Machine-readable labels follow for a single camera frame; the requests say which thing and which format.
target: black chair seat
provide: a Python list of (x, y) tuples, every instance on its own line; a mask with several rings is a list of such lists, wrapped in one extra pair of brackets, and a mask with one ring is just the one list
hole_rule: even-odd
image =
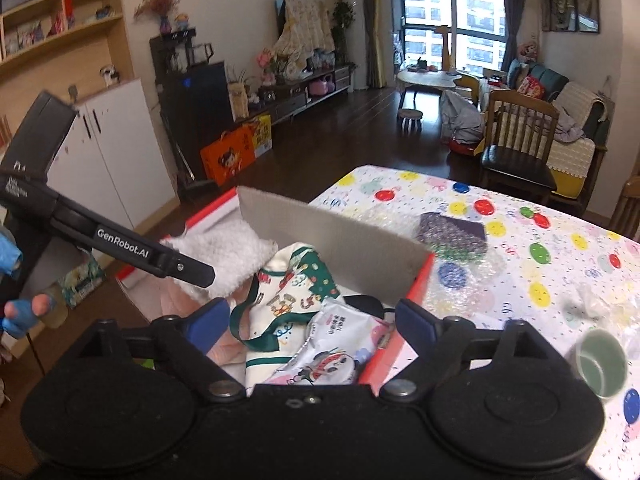
[(551, 191), (558, 189), (548, 166), (529, 153), (503, 146), (489, 146), (484, 149), (481, 164), (485, 170), (519, 178)]

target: blue vase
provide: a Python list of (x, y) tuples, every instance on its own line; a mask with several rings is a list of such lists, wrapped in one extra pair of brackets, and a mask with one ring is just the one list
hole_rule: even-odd
[(171, 32), (171, 22), (167, 16), (160, 16), (160, 34), (169, 34)]

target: green cup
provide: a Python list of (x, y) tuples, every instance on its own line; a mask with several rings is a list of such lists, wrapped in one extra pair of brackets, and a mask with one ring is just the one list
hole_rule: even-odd
[(603, 328), (589, 330), (571, 349), (567, 360), (602, 400), (615, 396), (625, 385), (625, 351), (616, 337)]

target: screw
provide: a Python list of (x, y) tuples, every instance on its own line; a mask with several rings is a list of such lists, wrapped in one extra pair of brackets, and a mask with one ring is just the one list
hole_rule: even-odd
[(394, 397), (408, 397), (418, 389), (413, 381), (408, 379), (393, 379), (385, 384), (386, 393)]
[(302, 408), (305, 405), (300, 399), (287, 399), (285, 405), (294, 410)]
[(235, 381), (216, 381), (209, 385), (209, 392), (215, 397), (233, 397), (242, 391), (242, 385)]

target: green balloon print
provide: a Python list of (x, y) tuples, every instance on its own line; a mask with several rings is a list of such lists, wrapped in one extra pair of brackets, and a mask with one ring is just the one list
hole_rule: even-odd
[(531, 257), (540, 265), (551, 263), (551, 254), (540, 244), (531, 244), (529, 247)]
[(524, 218), (533, 218), (533, 211), (528, 207), (521, 207), (520, 214), (524, 216)]

